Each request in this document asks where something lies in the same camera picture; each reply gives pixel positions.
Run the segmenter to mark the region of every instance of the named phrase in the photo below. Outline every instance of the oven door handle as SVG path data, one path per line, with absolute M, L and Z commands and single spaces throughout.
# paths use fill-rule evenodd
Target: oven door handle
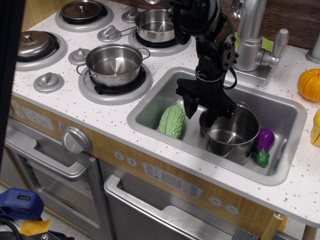
M 36 150 L 37 141 L 35 139 L 10 126 L 7 127 L 5 145 L 13 152 L 18 153 L 29 161 L 38 164 L 50 172 L 54 172 L 70 182 L 80 180 L 83 178 L 83 175 L 87 173 L 87 168 L 79 162 L 75 162 L 71 166 L 65 166 Z

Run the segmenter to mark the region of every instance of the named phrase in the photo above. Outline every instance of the stainless steel sink basin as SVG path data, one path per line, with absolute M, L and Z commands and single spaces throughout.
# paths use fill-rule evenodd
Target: stainless steel sink basin
M 275 135 L 266 168 L 258 166 L 252 157 L 239 165 L 206 150 L 206 144 L 200 137 L 199 118 L 204 110 L 202 106 L 198 107 L 191 119 L 185 118 L 179 139 L 157 131 L 166 108 L 172 105 L 184 108 L 182 97 L 176 94 L 178 78 L 195 79 L 194 71 L 184 67 L 168 70 L 129 113 L 127 122 L 132 129 L 264 185 L 278 185 L 287 178 L 307 119 L 307 111 L 301 104 L 239 84 L 234 89 L 227 90 L 226 94 L 232 100 L 249 106 L 258 117 L 261 128 L 268 128 Z

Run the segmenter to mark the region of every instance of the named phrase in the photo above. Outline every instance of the orange pumpkin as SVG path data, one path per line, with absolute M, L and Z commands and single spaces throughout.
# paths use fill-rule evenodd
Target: orange pumpkin
M 320 101 L 320 69 L 310 69 L 303 72 L 298 80 L 298 92 L 313 102 Z

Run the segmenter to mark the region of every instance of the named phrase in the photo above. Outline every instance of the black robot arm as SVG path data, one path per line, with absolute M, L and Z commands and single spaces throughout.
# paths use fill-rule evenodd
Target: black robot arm
M 227 71 L 239 56 L 235 52 L 235 31 L 227 16 L 221 12 L 219 0 L 171 0 L 170 12 L 174 34 L 179 44 L 186 44 L 190 36 L 195 37 L 199 58 L 195 69 L 196 80 L 178 79 L 176 93 L 184 100 L 188 118 L 196 112 L 198 105 L 210 112 L 206 125 L 217 117 L 231 118 L 236 104 L 226 95 L 224 87 Z

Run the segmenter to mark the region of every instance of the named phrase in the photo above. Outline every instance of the purple eggplant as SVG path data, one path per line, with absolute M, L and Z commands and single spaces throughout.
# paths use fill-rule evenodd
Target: purple eggplant
M 256 164 L 263 168 L 268 166 L 270 157 L 268 152 L 274 142 L 274 133 L 267 128 L 261 128 L 252 146 L 252 156 Z

